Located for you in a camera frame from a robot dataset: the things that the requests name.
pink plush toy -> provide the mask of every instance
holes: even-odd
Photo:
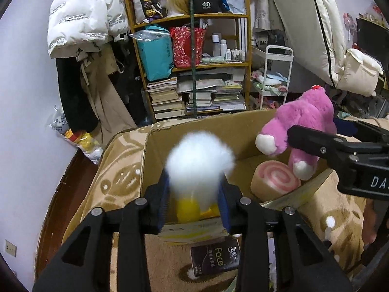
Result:
[[[334,108],[324,88],[315,85],[296,101],[277,109],[275,117],[258,134],[255,145],[268,156],[282,154],[287,148],[287,130],[300,125],[330,134],[336,134],[333,122]],[[289,167],[301,180],[309,180],[316,171],[318,157],[299,149],[292,149]]]

white bottle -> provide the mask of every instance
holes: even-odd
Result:
[[[231,61],[231,59],[232,59],[231,50],[227,49],[227,51],[226,51],[226,61]]]
[[[213,42],[213,56],[214,57],[220,56],[220,40],[219,40],[219,35],[213,34],[212,35],[212,42]]]
[[[227,42],[226,42],[226,40],[221,40],[220,41],[220,56],[225,58],[226,52],[227,52]]]

brown blanket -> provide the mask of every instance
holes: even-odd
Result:
[[[96,206],[105,210],[124,207],[140,195],[142,159],[147,134],[174,124],[191,120],[168,120],[147,127],[118,134],[103,154],[98,172],[90,190],[71,220],[64,239]],[[315,233],[324,240],[326,219],[332,216],[335,226],[329,232],[330,250],[343,269],[348,269],[360,259],[362,212],[365,200],[340,194],[337,175],[333,172],[311,200],[299,212]],[[111,291],[116,289],[118,235],[113,240],[111,261]],[[235,271],[214,277],[192,280],[187,275],[190,268],[190,247],[171,246],[157,236],[146,236],[147,264],[152,291],[223,291],[236,275]]]

wooden floor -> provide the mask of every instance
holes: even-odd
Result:
[[[61,246],[65,230],[84,200],[96,172],[97,165],[78,150],[50,203],[36,254],[36,277]]]

red patterned bag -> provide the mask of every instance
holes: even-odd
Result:
[[[173,59],[177,68],[190,68],[192,62],[191,55],[191,29],[186,26],[172,27],[170,35],[173,42]],[[200,64],[205,29],[195,28],[194,39],[196,43],[196,66]]]

